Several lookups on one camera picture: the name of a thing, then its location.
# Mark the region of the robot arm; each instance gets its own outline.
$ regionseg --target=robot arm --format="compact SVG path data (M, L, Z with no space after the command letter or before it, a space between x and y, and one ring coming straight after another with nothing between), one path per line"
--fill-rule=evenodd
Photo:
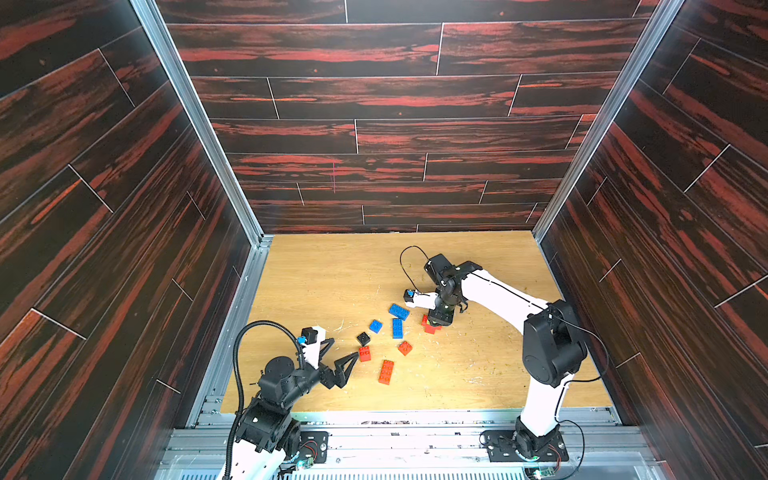
M515 428L518 454L533 460L558 437L555 420L568 383L587 356L572 308L564 301L549 304L517 290L473 262L452 265L443 255L429 259L425 270L437 285L433 293L406 290L410 307L429 309L433 326L453 323L455 308L480 303L523 334L523 364L531 374L523 412Z
M326 388L343 388L352 374L360 354L354 352L334 362L336 367L320 361L333 346L326 339L325 329L314 326L301 331L298 339L305 361L296 368L287 356L271 359L259 379L261 390L244 409L232 445L231 474L219 480L264 480L270 478L283 463L307 468L312 463L298 458L300 450L299 423L291 417L293 405L318 383Z

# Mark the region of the black mounting plate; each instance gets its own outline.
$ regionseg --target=black mounting plate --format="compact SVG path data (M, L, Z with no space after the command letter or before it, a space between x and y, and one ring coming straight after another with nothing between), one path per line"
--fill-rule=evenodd
M526 462L515 451L515 430L485 430L481 436L482 445L485 447L485 451L488 452L488 460L491 463L496 462ZM558 460L558 453L560 454L561 463L568 461L568 450L563 443L563 435L560 432L549 443L557 451L553 452L548 446L545 446L541 450L541 455L537 462L556 462Z
M328 432L300 432L299 434L299 445L305 445L301 446L299 448L299 460L302 458L307 458L308 456L313 456L312 450L310 450L308 447L306 447L307 444L311 446L315 452L317 452L317 457L315 458L315 463L325 463L328 459Z

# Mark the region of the wooden table surface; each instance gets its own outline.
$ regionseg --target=wooden table surface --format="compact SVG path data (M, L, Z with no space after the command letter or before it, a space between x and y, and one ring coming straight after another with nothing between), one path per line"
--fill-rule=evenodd
M492 275L524 292L554 301L560 298L529 232L365 233L277 235L259 285L250 321L282 323L295 335L319 325L336 339L324 363L357 351L356 336L367 332L372 360L358 362L344 389L318 385L293 408L296 412L326 410L507 409L520 408L528 393L529 375L521 361L522 335L477 303L456 313L452 326L435 335L425 333L426 310L413 309L404 325L413 351L397 350L392 338L393 303L404 306L402 293L411 287L400 269L400 252L419 245L429 256L445 254L459 264L471 260ZM423 271L417 249L403 255L403 265L422 291L434 285ZM384 324L375 334L368 325ZM240 371L246 405L257 394L261 370L275 356L295 359L285 335L267 326L252 329L240 347ZM378 382L384 359L395 363L391 385ZM591 359L577 379L597 376ZM574 383L564 406L609 406L602 382ZM230 378L222 412L237 408L237 387Z

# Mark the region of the dark wood panel wall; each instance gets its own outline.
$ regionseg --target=dark wood panel wall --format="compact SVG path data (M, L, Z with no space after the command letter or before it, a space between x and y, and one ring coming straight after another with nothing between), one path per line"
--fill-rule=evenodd
M654 7L157 3L267 233L530 230Z
M0 6L0 478L151 478L250 245L127 0Z
M542 244L678 480L768 478L766 12L685 2Z

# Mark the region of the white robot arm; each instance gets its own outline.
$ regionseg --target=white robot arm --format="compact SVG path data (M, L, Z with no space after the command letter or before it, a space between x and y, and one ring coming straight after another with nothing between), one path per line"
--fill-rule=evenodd
M523 363L531 374L531 384L517 421L515 444L523 459L536 459L558 435L555 418L561 400L587 355L580 332L571 325L575 321L572 309L562 300L550 305L523 293L472 262L456 266L437 255L429 259L425 270L437 290L406 290L404 299L409 307L428 309L433 326L451 325L455 307L463 312L467 302L472 301L523 334Z

